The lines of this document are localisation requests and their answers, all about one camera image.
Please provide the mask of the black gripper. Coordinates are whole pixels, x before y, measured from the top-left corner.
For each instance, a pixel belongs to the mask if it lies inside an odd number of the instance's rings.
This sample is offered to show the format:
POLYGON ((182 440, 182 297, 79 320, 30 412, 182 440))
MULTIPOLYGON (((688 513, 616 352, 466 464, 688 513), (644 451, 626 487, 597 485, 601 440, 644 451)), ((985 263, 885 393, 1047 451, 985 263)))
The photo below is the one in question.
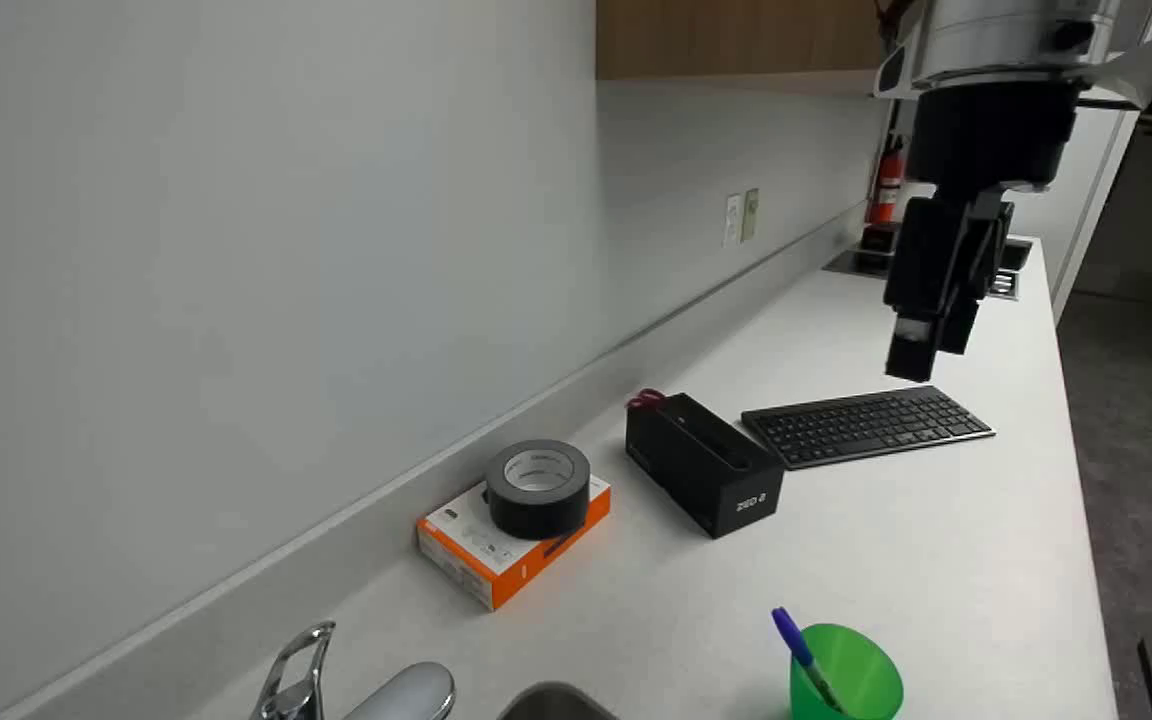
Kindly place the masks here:
POLYGON ((1010 228, 1005 192, 1047 188, 1070 125, 1070 85, 962 85, 918 96, 909 177, 933 182, 933 198, 909 202, 885 289, 897 313, 888 377, 926 378, 939 348, 968 352, 1010 228))

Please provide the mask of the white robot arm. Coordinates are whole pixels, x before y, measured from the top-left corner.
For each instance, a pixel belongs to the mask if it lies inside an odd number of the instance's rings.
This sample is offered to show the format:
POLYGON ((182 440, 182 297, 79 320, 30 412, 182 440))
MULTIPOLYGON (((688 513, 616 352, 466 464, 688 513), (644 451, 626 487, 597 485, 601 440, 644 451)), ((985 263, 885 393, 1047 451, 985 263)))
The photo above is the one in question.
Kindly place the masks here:
POLYGON ((880 98, 911 98, 909 177, 885 304, 888 377, 926 378, 962 352, 999 273, 1010 192, 1057 181, 1077 106, 1115 92, 1152 125, 1152 33, 1121 33, 1123 0, 890 0, 880 11, 880 98))

